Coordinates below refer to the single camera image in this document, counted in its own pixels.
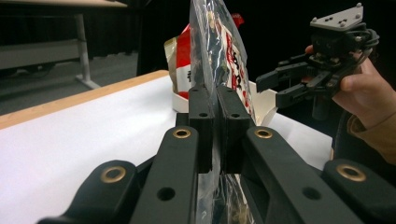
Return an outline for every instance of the wrinkled plastic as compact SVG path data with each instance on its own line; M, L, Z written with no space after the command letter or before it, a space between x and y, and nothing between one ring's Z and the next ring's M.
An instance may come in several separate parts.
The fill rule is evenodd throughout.
M232 17L236 27L245 22L239 13L232 14ZM164 43L169 76L173 83L173 92L185 99L189 99L189 89L192 87L190 42L190 25L188 24L180 35Z
M215 116L216 87L236 90L255 120L246 69L247 54L237 27L222 0L191 0L192 86L205 85ZM214 121L213 169L198 176L196 223L254 223L239 184L239 175L220 173L219 119Z

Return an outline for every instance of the white table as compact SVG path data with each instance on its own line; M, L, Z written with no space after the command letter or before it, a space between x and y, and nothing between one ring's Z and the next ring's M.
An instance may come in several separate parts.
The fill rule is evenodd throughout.
M1 116L0 223L59 216L103 162L155 155L176 113L171 79L158 71ZM278 114L269 127L313 166L329 158L329 136Z

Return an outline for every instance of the gripper jaw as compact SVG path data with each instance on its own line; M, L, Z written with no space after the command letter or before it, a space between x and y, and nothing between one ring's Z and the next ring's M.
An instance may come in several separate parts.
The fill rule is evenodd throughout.
M363 19L363 6L358 3L355 7L334 13L322 18L314 18L310 25L326 30L347 31L360 23Z

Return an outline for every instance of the floor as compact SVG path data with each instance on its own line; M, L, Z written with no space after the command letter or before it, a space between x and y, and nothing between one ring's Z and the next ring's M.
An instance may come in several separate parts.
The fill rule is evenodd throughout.
M91 80L105 86L135 77L136 62L137 53L93 58L90 60ZM79 61L72 61L56 63L50 69L38 66L38 71L18 69L12 75L0 76L0 116L90 91L76 80L79 74Z

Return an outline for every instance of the finger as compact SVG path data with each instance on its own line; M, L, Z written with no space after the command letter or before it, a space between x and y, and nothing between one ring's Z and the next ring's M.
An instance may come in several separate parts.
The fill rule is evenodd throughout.
M314 53L314 46L310 45L305 48L305 53L307 54L313 54Z
M355 69L355 71L353 71L353 74L361 74L361 73L363 73L363 72L361 71L361 66L358 66L358 67Z
M361 64L361 72L379 75L370 59L364 60L364 62Z
M371 74L355 74L341 80L342 91L375 91L380 87L379 77Z

